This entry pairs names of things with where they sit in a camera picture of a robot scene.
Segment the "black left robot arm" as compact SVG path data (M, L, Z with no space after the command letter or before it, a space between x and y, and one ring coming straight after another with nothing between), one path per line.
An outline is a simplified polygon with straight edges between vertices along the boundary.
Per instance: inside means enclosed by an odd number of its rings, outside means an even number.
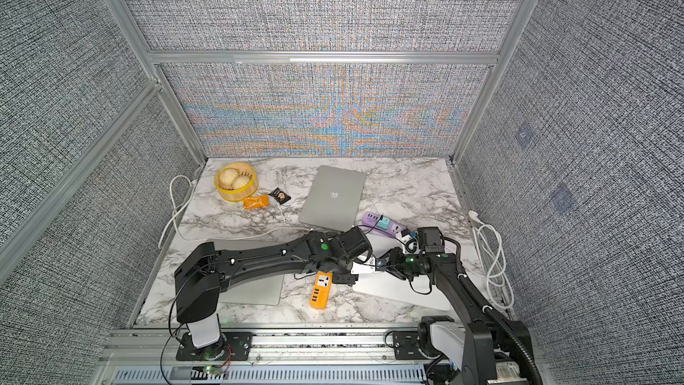
M363 254L372 256L372 245L357 226L343 233L312 230L290 242L237 251L204 242L174 272L176 321L188 327L194 351L221 344L217 304L222 292L283 274L347 274Z

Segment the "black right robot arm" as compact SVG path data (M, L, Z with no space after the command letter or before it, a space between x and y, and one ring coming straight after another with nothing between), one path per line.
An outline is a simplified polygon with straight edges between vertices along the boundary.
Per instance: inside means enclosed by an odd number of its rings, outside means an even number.
M505 361L518 365L520 383L542 384L527 327L509 321L475 286L461 260L461 244L432 226L417 230L417 245L414 253L387 251L376 266L407 283L426 276L429 290L442 292L457 314L459 323L422 320L421 350L454 363L464 384L495 384L502 379L497 366Z

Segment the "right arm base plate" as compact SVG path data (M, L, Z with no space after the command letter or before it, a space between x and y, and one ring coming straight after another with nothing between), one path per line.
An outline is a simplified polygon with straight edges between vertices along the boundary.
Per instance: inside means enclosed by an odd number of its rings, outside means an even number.
M417 332L392 331L388 335L388 343L394 351L397 360L427 360L420 348Z

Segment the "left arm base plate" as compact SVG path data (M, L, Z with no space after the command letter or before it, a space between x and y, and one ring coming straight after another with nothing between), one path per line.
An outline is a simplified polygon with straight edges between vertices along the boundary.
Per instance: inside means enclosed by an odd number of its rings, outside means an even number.
M190 333L184 333L180 348L176 351L176 361L218 362L247 361L252 347L254 334L250 332L223 332L223 338L208 347L196 348Z

